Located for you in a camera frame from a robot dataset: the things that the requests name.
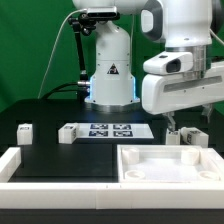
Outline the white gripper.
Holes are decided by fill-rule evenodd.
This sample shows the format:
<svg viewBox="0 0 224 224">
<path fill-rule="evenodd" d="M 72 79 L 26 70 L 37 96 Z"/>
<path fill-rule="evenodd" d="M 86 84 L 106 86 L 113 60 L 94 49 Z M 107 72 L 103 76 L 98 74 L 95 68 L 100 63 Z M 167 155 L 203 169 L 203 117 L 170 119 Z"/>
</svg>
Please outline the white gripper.
<svg viewBox="0 0 224 224">
<path fill-rule="evenodd" d="M 224 61 L 203 74 L 193 66 L 191 52 L 162 52 L 143 64 L 142 107 L 153 115 L 165 113 L 171 132 L 176 130 L 172 111 L 205 104 L 202 115 L 210 122 L 212 103 L 224 100 Z"/>
</svg>

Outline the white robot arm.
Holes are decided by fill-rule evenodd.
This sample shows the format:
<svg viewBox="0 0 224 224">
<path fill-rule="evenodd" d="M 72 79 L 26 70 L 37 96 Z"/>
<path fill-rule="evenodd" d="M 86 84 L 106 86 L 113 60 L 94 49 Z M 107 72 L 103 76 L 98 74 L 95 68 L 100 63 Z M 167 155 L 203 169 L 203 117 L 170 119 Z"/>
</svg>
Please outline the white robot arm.
<svg viewBox="0 0 224 224">
<path fill-rule="evenodd" d="M 87 105 L 120 111 L 134 104 L 162 114 L 175 129 L 174 113 L 201 106 L 208 117 L 224 100 L 224 61 L 212 62 L 212 38 L 224 23 L 221 0 L 72 0 L 81 11 L 81 31 L 96 31 L 96 71 L 90 78 Z M 141 96 L 131 74 L 130 37 L 114 21 L 140 16 L 142 33 L 165 50 L 146 60 Z"/>
</svg>

